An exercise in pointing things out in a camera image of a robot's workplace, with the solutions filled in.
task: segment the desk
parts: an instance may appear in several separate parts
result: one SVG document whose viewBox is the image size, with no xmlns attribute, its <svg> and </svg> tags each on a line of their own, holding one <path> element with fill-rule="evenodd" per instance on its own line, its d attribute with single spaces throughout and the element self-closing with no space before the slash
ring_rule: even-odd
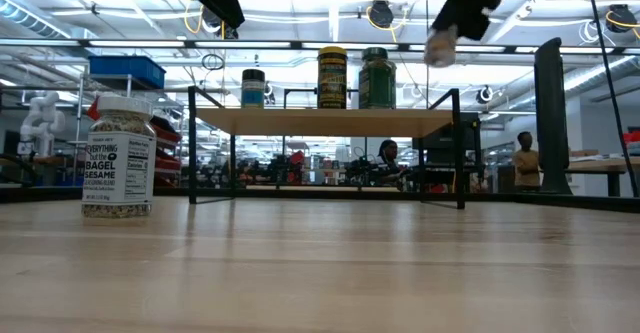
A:
<svg viewBox="0 0 640 333">
<path fill-rule="evenodd" d="M 200 94 L 217 107 L 219 103 L 205 91 L 192 86 L 189 92 L 189 201 L 196 201 L 196 117 L 231 135 L 230 176 L 235 180 L 235 136 L 236 135 L 310 135 L 337 137 L 413 137 L 422 138 L 453 122 L 456 151 L 462 158 L 463 131 L 460 123 L 460 92 L 450 90 L 439 99 L 451 97 L 453 110 L 344 110 L 344 109 L 224 109 L 197 108 L 196 95 Z M 462 176 L 463 162 L 456 162 L 456 172 Z M 456 192 L 458 209 L 464 209 L 462 180 Z M 235 196 L 235 185 L 231 184 L 231 199 Z"/>
<path fill-rule="evenodd" d="M 634 171 L 640 170 L 640 157 L 631 157 L 631 165 Z M 624 159 L 571 162 L 566 172 L 571 174 L 604 174 L 607 176 L 609 197 L 619 197 L 620 176 L 627 173 L 627 165 Z"/>
</svg>

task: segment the white ceiling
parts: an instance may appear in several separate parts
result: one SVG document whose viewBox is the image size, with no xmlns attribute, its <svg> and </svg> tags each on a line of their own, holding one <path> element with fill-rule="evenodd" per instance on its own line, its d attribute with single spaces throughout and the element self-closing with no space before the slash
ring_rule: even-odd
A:
<svg viewBox="0 0 640 333">
<path fill-rule="evenodd" d="M 186 36 L 190 39 L 213 39 L 212 34 L 200 31 L 193 34 L 187 31 L 182 19 L 156 19 L 154 24 L 158 29 L 152 28 L 148 22 L 141 17 L 124 18 L 116 17 L 113 14 L 135 16 L 132 4 L 136 4 L 148 15 L 184 13 L 186 5 L 190 5 L 191 12 L 198 12 L 199 3 L 190 0 L 22 0 L 26 4 L 37 7 L 40 10 L 53 14 L 53 20 L 68 27 L 87 28 L 100 38 L 130 38 L 130 39 L 175 39 L 177 36 Z M 336 39 L 341 42 L 378 42 L 391 43 L 391 34 L 373 28 L 366 19 L 357 19 L 358 11 L 363 12 L 372 0 L 239 0 L 245 15 L 265 16 L 269 20 L 283 17 L 289 19 L 323 19 L 321 22 L 305 24 L 283 24 L 266 23 L 255 20 L 247 20 L 239 29 L 241 39 L 261 39 L 261 40 L 305 40 L 305 41 L 331 41 Z M 389 0 L 392 9 L 396 14 L 396 19 L 402 19 L 402 7 L 410 7 L 410 14 L 407 16 L 407 25 L 398 30 L 398 40 L 405 43 L 422 44 L 427 35 L 427 19 L 433 19 L 445 0 Z M 502 21 L 508 18 L 513 12 L 521 7 L 528 0 L 504 0 L 503 4 L 493 12 L 492 24 L 489 36 L 495 33 L 502 25 Z M 99 18 L 92 14 L 66 15 L 70 11 L 87 10 L 93 3 L 97 4 L 98 11 L 103 10 Z M 606 12 L 607 7 L 613 3 L 624 3 L 630 6 L 633 12 L 640 12 L 640 0 L 598 0 L 601 13 Z M 337 9 L 341 19 L 339 20 L 338 37 L 332 37 L 330 24 L 328 21 L 329 11 Z M 524 20 L 526 25 L 516 25 L 504 36 L 497 40 L 495 44 L 504 45 L 530 45 L 536 46 L 545 41 L 561 37 L 565 45 L 576 46 L 584 44 L 578 31 L 583 24 L 560 25 L 564 22 L 580 22 L 592 17 L 591 6 L 588 0 L 539 0 L 532 3 L 531 14 Z M 197 26 L 197 17 L 189 19 L 192 27 Z M 33 37 L 33 33 L 17 27 L 15 23 L 0 18 L 0 34 L 10 37 Z M 625 34 L 607 33 L 611 41 L 620 46 L 631 46 L 637 44 L 637 39 L 633 32 Z M 62 52 L 47 52 L 23 50 L 37 59 L 50 60 L 56 68 L 67 73 L 78 75 L 82 70 L 82 64 L 77 61 L 71 62 L 71 57 L 66 57 Z M 118 50 L 104 50 L 104 53 L 114 53 Z M 10 62 L 10 57 L 2 56 L 6 50 L 0 52 L 0 64 Z M 209 53 L 206 50 L 189 51 L 190 58 L 183 57 L 184 52 L 177 50 L 138 50 L 137 54 L 149 54 L 157 61 L 163 62 L 167 69 L 167 83 L 169 85 L 186 85 L 191 82 L 191 78 L 185 69 L 179 65 L 184 62 L 191 62 L 194 65 L 194 75 L 196 80 L 203 79 L 208 73 L 198 68 L 199 57 Z M 230 67 L 224 72 L 214 72 L 208 78 L 208 86 L 225 85 L 225 87 L 237 86 L 241 80 L 241 72 L 246 68 L 240 65 L 251 65 L 258 55 L 261 69 L 265 70 L 268 79 L 275 86 L 282 87 L 312 87 L 316 81 L 316 69 L 314 52 L 296 51 L 227 51 L 227 61 Z M 426 87 L 427 81 L 430 86 L 430 97 L 437 97 L 449 88 L 458 87 L 461 89 L 482 87 L 490 85 L 495 89 L 507 86 L 510 82 L 522 77 L 532 70 L 531 59 L 522 57 L 505 56 L 466 56 L 461 57 L 460 63 L 454 67 L 437 70 L 431 69 L 427 74 L 427 69 L 421 64 L 420 54 L 403 54 L 403 59 L 407 62 L 402 64 L 397 55 L 392 55 L 392 59 L 398 64 L 397 81 L 403 85 L 418 84 Z M 349 74 L 354 76 L 360 64 L 358 54 L 351 54 L 352 67 Z M 565 65 L 571 67 L 584 67 L 599 64 L 599 58 L 594 57 L 568 57 Z M 30 76 L 23 74 L 13 79 L 19 83 L 28 82 Z M 637 82 L 638 77 L 631 78 L 631 83 Z M 281 91 L 276 91 L 277 98 L 281 102 Z M 638 94 L 628 94 L 625 96 L 627 104 L 633 104 L 633 97 Z M 415 97 L 406 97 L 404 94 L 398 95 L 400 106 L 410 107 L 416 104 Z M 304 105 L 309 101 L 305 95 L 292 95 L 291 103 Z M 463 95 L 463 107 L 471 107 L 475 102 L 475 94 Z"/>
</svg>

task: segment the man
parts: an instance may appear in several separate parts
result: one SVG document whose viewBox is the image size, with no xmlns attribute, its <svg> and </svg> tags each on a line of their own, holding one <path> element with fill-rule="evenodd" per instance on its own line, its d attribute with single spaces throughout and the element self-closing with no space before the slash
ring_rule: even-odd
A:
<svg viewBox="0 0 640 333">
<path fill-rule="evenodd" d="M 455 63 L 458 38 L 479 41 L 489 28 L 488 14 L 502 0 L 447 0 L 431 26 L 424 61 L 434 67 Z"/>
<path fill-rule="evenodd" d="M 516 192 L 530 193 L 540 191 L 540 172 L 538 170 L 538 152 L 531 149 L 533 137 L 529 132 L 518 134 L 521 149 L 513 155 L 516 167 Z"/>
</svg>

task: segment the person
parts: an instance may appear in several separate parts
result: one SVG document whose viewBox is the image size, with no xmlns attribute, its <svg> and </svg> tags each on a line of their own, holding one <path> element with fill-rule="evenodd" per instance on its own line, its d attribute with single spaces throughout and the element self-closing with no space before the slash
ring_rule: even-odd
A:
<svg viewBox="0 0 640 333">
<path fill-rule="evenodd" d="M 396 164 L 397 156 L 398 144 L 395 141 L 387 139 L 380 144 L 373 168 L 377 185 L 393 186 L 400 179 L 400 168 Z"/>
<path fill-rule="evenodd" d="M 431 26 L 425 45 L 427 65 L 447 67 L 455 63 L 456 43 L 465 37 L 479 41 L 489 28 L 490 11 L 502 0 L 447 0 Z"/>
<path fill-rule="evenodd" d="M 518 134 L 518 143 L 521 149 L 513 155 L 513 164 L 516 167 L 516 192 L 539 192 L 538 152 L 531 149 L 533 143 L 531 133 L 525 131 Z"/>
</svg>

